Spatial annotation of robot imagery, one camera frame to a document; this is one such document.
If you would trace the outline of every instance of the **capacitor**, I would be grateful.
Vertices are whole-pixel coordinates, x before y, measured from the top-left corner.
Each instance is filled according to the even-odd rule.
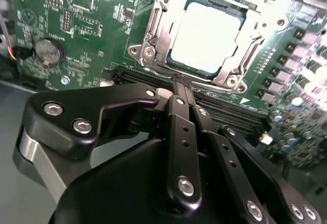
[[[286,144],[289,146],[293,146],[297,142],[297,139],[295,138],[293,133],[287,133],[286,135],[284,135],[284,139],[286,141]]]
[[[319,77],[325,77],[327,73],[327,66],[321,65],[319,63],[314,63],[309,67],[309,70]]]
[[[271,113],[272,119],[276,123],[280,123],[283,120],[283,116],[279,110],[275,110]]]
[[[300,84],[307,93],[311,93],[316,88],[316,85],[310,82],[307,78],[301,79],[298,84]]]
[[[66,57],[65,48],[56,39],[42,38],[35,43],[35,54],[45,68],[54,67]]]
[[[321,56],[322,58],[327,59],[327,49],[322,50],[322,51],[320,52],[320,56]]]
[[[289,152],[291,150],[291,146],[287,145],[285,140],[279,141],[278,145],[280,146],[282,152]]]
[[[303,99],[298,94],[289,94],[287,99],[293,106],[300,106],[303,103]]]

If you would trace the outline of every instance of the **screw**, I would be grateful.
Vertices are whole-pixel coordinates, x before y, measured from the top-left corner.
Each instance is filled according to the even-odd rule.
[[[144,54],[148,58],[152,58],[154,56],[155,52],[153,51],[152,47],[147,47],[144,49]]]
[[[194,186],[186,178],[178,179],[178,188],[185,196],[190,197],[194,194]]]
[[[46,104],[43,109],[46,114],[49,114],[51,116],[58,116],[63,112],[62,107],[56,103]]]
[[[293,213],[295,214],[295,216],[297,218],[299,218],[300,220],[304,219],[304,216],[303,216],[302,212],[297,208],[297,206],[291,205],[291,208],[292,208]]]
[[[184,105],[185,104],[185,102],[184,101],[182,101],[181,99],[179,99],[179,98],[177,98],[177,102],[179,103],[179,104],[181,104],[181,105]]]
[[[61,83],[62,83],[63,85],[68,85],[68,84],[70,84],[70,82],[71,82],[71,80],[69,79],[68,76],[62,76],[62,77],[61,77]]]
[[[155,96],[155,93],[152,92],[151,90],[147,90],[147,95],[148,96],[151,96],[151,97],[154,97]]]
[[[307,206],[305,206],[305,205],[304,205],[303,207],[304,207],[304,209],[305,209],[307,215],[308,215],[311,219],[313,219],[313,220],[316,220],[316,219],[317,219],[315,213],[313,213],[312,210],[310,210],[310,209],[309,209]]]
[[[229,77],[226,81],[226,85],[228,87],[234,87],[236,85],[236,83],[238,82],[237,77]]]
[[[234,130],[232,130],[231,128],[228,128],[228,129],[227,129],[227,131],[228,131],[228,133],[230,133],[232,136],[234,136],[234,135],[235,135],[235,132],[234,132]]]
[[[202,115],[206,116],[206,111],[204,109],[200,108],[199,112],[201,112]]]
[[[257,220],[262,221],[263,216],[261,210],[256,206],[253,202],[248,201],[247,202],[247,210],[250,212],[250,214]]]
[[[89,122],[85,121],[85,120],[76,120],[73,124],[74,130],[76,130],[78,133],[82,133],[82,134],[87,134],[90,133],[92,130],[92,126]]]

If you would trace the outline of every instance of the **green circuit board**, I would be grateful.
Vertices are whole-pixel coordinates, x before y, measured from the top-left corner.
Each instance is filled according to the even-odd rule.
[[[46,86],[54,90],[98,87],[105,81],[103,71],[114,70],[117,66],[151,75],[128,55],[127,48],[142,43],[153,1],[14,0],[16,37],[20,46],[32,48],[37,40],[50,37],[60,41],[65,49],[65,59],[52,68],[44,68],[35,57],[19,59],[20,73],[43,79]],[[283,144],[279,141],[283,141],[284,135],[293,133],[297,144],[282,153],[288,153],[295,166],[312,166],[321,160],[317,157],[320,152],[318,144],[327,136],[327,112],[324,111],[318,119],[311,119],[319,105],[315,102],[317,99],[308,96],[297,84],[300,71],[292,75],[292,80],[276,96],[275,102],[262,100],[258,92],[265,89],[264,83],[268,78],[273,79],[274,68],[283,68],[278,60],[282,55],[290,56],[287,46],[295,44],[306,48],[307,45],[294,37],[299,29],[323,37],[326,12],[292,2],[285,9],[285,15],[289,20],[288,26],[264,42],[243,79],[249,87],[246,93],[228,95],[198,87],[195,91],[256,113],[271,115],[273,111],[280,110],[288,114],[283,124],[272,122],[272,130],[268,132],[276,144],[266,148],[264,154],[270,156],[280,151]],[[320,42],[310,46],[311,56],[319,54],[322,48],[324,46]],[[308,57],[302,63],[306,66],[310,61]],[[69,81],[63,82],[63,77],[68,77]],[[290,104],[287,97],[292,92],[303,97],[300,107]],[[300,152],[307,150],[311,150],[310,153],[298,157]]]

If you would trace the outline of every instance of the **black metal arm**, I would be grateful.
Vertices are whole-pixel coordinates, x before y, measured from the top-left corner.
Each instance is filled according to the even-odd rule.
[[[194,223],[192,218],[203,209],[215,216],[217,208],[223,208],[215,204],[219,194],[203,195],[209,183],[202,178],[198,153],[206,151],[210,159],[205,162],[214,165],[210,174],[226,182],[233,206],[229,221],[322,223],[314,208],[241,135],[228,126],[216,130],[208,112],[196,105],[189,81],[175,77],[173,91],[156,92],[139,83],[35,94],[26,104],[16,165],[62,205],[68,189],[84,175],[95,174],[89,159],[96,146],[145,131],[147,143],[164,145],[168,154],[165,187],[154,198],[160,202],[157,219],[169,215]]]

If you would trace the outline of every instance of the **mounting hole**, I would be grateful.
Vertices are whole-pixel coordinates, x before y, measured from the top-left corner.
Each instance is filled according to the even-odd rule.
[[[280,19],[277,21],[278,26],[283,26],[284,24],[285,24],[285,20],[283,20],[283,19]]]
[[[238,91],[239,92],[243,92],[245,90],[245,87],[244,86],[239,86],[239,88],[238,88]]]
[[[229,163],[230,163],[230,165],[231,165],[233,168],[236,168],[236,167],[237,167],[237,165],[236,165],[232,160],[230,160]]]
[[[184,147],[189,147],[189,143],[187,141],[182,141]]]
[[[229,150],[228,146],[226,146],[225,144],[222,144],[222,146],[226,151]]]
[[[132,55],[137,54],[137,49],[131,49],[131,54],[132,54]]]

